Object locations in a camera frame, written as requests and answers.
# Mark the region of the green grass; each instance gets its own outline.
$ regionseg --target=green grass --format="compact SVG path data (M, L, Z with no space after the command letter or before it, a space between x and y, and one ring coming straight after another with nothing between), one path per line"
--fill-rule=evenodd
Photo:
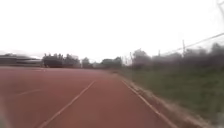
M224 112L224 71L126 70L123 73L156 95L174 101L212 123L216 123L218 113Z

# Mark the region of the overcast sky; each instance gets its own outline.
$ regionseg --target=overcast sky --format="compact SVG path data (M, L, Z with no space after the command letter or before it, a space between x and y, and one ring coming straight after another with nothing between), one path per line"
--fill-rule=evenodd
M1 0L0 51L100 61L154 55L224 32L216 0Z

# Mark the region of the white lane line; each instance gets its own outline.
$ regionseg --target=white lane line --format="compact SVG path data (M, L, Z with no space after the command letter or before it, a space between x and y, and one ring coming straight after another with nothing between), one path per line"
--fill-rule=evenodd
M155 107L153 107L144 97L142 97L136 90L131 88L126 82L121 80L132 92L134 92L149 108L152 109L160 118L162 118L171 128L178 128L176 124L171 122L165 115L160 113Z
M40 89L35 89L35 90L31 90L31 91L26 91L26 92L16 94L14 97L21 96L21 95L27 95L27 94L34 93L34 92L39 92L39 91L41 91L41 90Z
M68 104L66 104L63 108L61 108L58 112L56 112L51 118L43 122L38 128L45 128L51 121L53 121L56 117L58 117L63 111L65 111L69 106L71 106L84 92L86 92L95 81L91 82L85 89L83 89L77 96L75 96Z

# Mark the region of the running track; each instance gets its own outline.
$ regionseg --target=running track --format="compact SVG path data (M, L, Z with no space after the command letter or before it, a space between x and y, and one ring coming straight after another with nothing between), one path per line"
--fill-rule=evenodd
M170 128L103 71L5 67L0 82L11 128Z

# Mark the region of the power line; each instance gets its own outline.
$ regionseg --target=power line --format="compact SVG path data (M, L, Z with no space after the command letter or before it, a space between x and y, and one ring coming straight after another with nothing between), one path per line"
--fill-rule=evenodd
M194 46L194 45L203 43L203 42L205 42L205 41L207 41L207 40L211 40L211 39L213 39L213 38L217 38L217 37L222 36L222 35L224 35L224 33L220 33L220 34L218 34L218 35L215 35L215 36L212 36L212 37L209 37L209 38L200 40L200 41L198 41L198 42L196 42L196 43L193 43L193 44L190 44L190 45L185 46L185 49L186 49L186 48L189 48L189 47L192 47L192 46ZM167 54L170 54L170 53L173 53L173 52L177 52L177 51L179 51L179 50L183 50L183 48L181 47L181 48L177 48L177 49L175 49L175 50L168 51L168 52L164 53L163 55L167 55Z

